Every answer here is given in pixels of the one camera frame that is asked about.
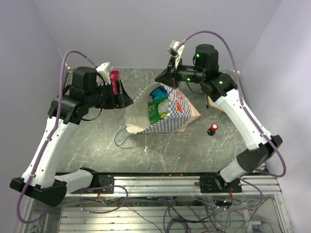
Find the blue item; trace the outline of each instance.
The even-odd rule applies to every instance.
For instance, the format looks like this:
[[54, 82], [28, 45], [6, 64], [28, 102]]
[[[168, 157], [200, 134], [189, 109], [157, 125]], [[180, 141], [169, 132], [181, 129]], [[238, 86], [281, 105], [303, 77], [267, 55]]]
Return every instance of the blue item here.
[[164, 97], [168, 97], [169, 95], [167, 94], [167, 91], [165, 90], [164, 87], [158, 87], [155, 89], [153, 92], [151, 92], [150, 96], [152, 96], [153, 100], [158, 100]]

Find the gray wall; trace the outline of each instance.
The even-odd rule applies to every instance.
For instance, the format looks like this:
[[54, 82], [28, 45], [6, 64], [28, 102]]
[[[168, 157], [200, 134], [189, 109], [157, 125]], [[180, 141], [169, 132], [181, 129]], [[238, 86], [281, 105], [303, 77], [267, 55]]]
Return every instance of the gray wall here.
[[[309, 0], [284, 0], [246, 65], [242, 86], [247, 103], [273, 134], [287, 174], [279, 179], [295, 232], [310, 232], [311, 198], [311, 21]], [[280, 173], [277, 155], [269, 168]]]
[[32, 1], [0, 7], [0, 228], [12, 232], [18, 192], [9, 188], [25, 171], [42, 138], [58, 93], [61, 56]]
[[[115, 67], [165, 68], [172, 39], [198, 30], [221, 34], [241, 69], [277, 9], [280, 0], [35, 0], [52, 37], [64, 54], [78, 49], [95, 61]], [[187, 42], [184, 62], [194, 48], [211, 43], [220, 52], [222, 69], [232, 69], [227, 51], [212, 35]], [[69, 58], [71, 65], [88, 65]]]

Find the green package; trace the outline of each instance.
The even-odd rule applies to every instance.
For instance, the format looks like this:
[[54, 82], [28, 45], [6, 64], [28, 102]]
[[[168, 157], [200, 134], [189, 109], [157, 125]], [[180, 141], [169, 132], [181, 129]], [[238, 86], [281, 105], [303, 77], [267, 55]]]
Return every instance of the green package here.
[[149, 121], [150, 124], [155, 124], [159, 120], [167, 117], [167, 110], [169, 108], [168, 97], [152, 101], [148, 103], [149, 108]]

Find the blue cord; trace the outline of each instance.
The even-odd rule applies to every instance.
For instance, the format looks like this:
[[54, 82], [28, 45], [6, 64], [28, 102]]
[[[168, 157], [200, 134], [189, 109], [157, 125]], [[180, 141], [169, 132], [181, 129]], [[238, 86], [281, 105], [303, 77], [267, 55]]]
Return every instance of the blue cord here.
[[121, 131], [125, 130], [126, 127], [127, 127], [127, 126], [124, 126], [123, 128], [119, 129], [119, 130], [116, 132], [116, 135], [115, 135], [115, 138], [114, 138], [114, 142], [115, 142], [116, 146], [119, 147], [119, 148], [122, 148], [122, 149], [124, 149], [124, 148], [121, 147], [121, 146], [126, 142], [126, 140], [127, 140], [130, 136], [133, 135], [133, 133], [130, 133], [130, 134], [124, 139], [124, 141], [123, 141], [121, 144], [118, 144], [118, 143], [116, 142], [116, 138], [117, 138], [118, 134], [119, 134]]

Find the marble surface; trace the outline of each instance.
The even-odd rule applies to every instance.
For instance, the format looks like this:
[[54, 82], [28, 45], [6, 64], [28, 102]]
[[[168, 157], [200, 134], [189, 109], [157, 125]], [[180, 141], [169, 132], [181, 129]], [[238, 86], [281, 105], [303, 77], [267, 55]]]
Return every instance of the marble surface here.
[[[162, 69], [118, 69], [128, 95], [135, 99]], [[190, 84], [200, 92], [200, 86]], [[59, 163], [58, 172], [74, 172], [82, 166], [98, 172], [210, 172], [218, 171], [246, 149], [242, 136], [229, 117], [207, 110], [205, 96], [192, 93], [185, 84], [179, 89], [189, 98], [201, 117], [182, 133], [136, 134], [124, 146], [114, 144], [114, 135], [124, 126], [125, 109], [103, 110], [98, 119], [82, 121]], [[94, 118], [99, 109], [90, 109], [85, 118]], [[218, 124], [214, 136], [207, 134]], [[118, 138], [125, 138], [127, 131]]]

